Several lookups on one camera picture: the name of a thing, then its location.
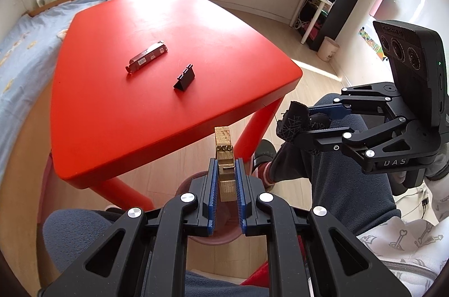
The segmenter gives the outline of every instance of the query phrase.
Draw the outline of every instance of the person's leg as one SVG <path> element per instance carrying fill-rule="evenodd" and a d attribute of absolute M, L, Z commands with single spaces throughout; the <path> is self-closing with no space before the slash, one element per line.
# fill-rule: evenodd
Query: person's leg
<path fill-rule="evenodd" d="M 317 105 L 332 103 L 337 94 L 328 94 Z M 331 128 L 350 126 L 366 130 L 360 115 L 332 121 Z M 286 142 L 269 167 L 269 180 L 308 178 L 313 206 L 323 206 L 356 235 L 400 217 L 386 174 L 365 175 L 355 160 L 340 151 L 313 156 Z"/>
<path fill-rule="evenodd" d="M 47 218 L 43 225 L 43 240 L 53 263 L 61 273 L 111 226 L 112 222 L 107 219 L 110 216 L 104 211 L 66 209 L 55 211 Z M 269 290 L 211 280 L 186 271 L 185 296 L 268 297 Z"/>

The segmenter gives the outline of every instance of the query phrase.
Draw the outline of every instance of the floor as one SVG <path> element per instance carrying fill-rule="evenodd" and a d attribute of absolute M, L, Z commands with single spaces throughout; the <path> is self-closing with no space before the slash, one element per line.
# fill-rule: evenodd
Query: floor
<path fill-rule="evenodd" d="M 340 92 L 342 84 L 338 81 L 330 64 L 321 61 L 307 45 L 300 43 L 301 36 L 289 26 L 255 16 L 249 13 L 232 11 L 237 17 L 259 31 L 292 60 L 303 68 L 304 76 L 294 91 L 289 93 L 276 113 L 281 118 L 288 109 L 290 101 L 296 100 L 308 106 L 313 105 L 323 95 Z M 243 131 L 248 118 L 231 125 L 231 137 L 236 141 Z M 269 139 L 276 148 L 282 140 L 276 137 L 275 119 L 264 138 Z M 177 187 L 188 176 L 207 170 L 209 159 L 215 156 L 214 136 L 208 136 L 194 144 L 164 156 L 150 164 L 130 171 L 120 178 L 141 193 L 149 196 L 157 207 L 161 207 L 174 196 Z M 286 199 L 290 205 L 310 209 L 311 189 L 308 180 L 286 181 L 275 185 L 273 193 Z M 90 189 L 75 189 L 51 174 L 43 202 L 42 219 L 57 209 L 83 208 L 104 209 L 106 200 Z M 38 259 L 42 286 L 48 285 L 58 276 L 49 256 L 43 247 L 42 237 L 38 238 Z M 227 245 L 212 247 L 188 243 L 187 269 L 235 278 L 246 278 L 267 259 L 265 237 L 247 238 L 241 236 Z"/>

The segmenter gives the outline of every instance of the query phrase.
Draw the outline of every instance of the red sock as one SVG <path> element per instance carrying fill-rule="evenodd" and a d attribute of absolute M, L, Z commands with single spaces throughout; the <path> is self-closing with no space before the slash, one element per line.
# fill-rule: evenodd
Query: red sock
<path fill-rule="evenodd" d="M 257 177 L 262 181 L 265 188 L 268 188 L 268 187 L 276 184 L 276 182 L 273 182 L 269 177 L 270 166 L 271 166 L 271 161 L 269 163 L 263 163 L 263 164 L 259 165 L 253 171 L 253 174 L 252 174 L 253 177 Z"/>

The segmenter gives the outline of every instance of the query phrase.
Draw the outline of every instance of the red tabletop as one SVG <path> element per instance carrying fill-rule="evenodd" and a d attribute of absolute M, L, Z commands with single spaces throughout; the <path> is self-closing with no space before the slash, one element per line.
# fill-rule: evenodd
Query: red tabletop
<path fill-rule="evenodd" d="M 129 59 L 163 40 L 137 73 Z M 177 77 L 193 64 L 185 92 Z M 228 126 L 293 90 L 301 69 L 208 0 L 112 0 L 78 13 L 56 67 L 55 171 L 78 188 L 116 177 Z"/>

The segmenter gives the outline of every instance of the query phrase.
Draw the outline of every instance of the zipper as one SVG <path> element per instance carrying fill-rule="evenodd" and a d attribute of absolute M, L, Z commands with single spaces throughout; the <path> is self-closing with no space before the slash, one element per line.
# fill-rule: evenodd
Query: zipper
<path fill-rule="evenodd" d="M 436 278 L 438 277 L 437 273 L 430 271 L 426 268 L 423 268 L 421 266 L 396 263 L 396 262 L 387 262 L 385 260 L 381 260 L 381 262 L 390 270 L 417 274 L 422 277 L 431 279 L 433 282 L 435 282 Z"/>

